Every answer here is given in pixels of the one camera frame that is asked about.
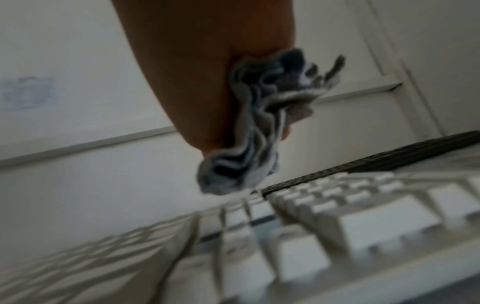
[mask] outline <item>wall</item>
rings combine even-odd
[[[345,81],[380,75],[343,2],[295,2],[298,45],[323,69],[343,52]],[[415,141],[390,93],[315,105],[280,148],[280,173],[262,186]],[[178,134],[0,171],[0,265],[36,257],[230,197],[201,195],[201,155]]]
[[[444,133],[480,129],[480,2],[370,3]]]

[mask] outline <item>cleaning cloth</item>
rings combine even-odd
[[[338,84],[344,65],[345,57],[338,56],[321,75],[300,49],[234,64],[229,80],[237,102],[232,134],[198,167],[201,191],[229,194],[253,188],[277,172],[284,129],[312,114],[310,104]]]

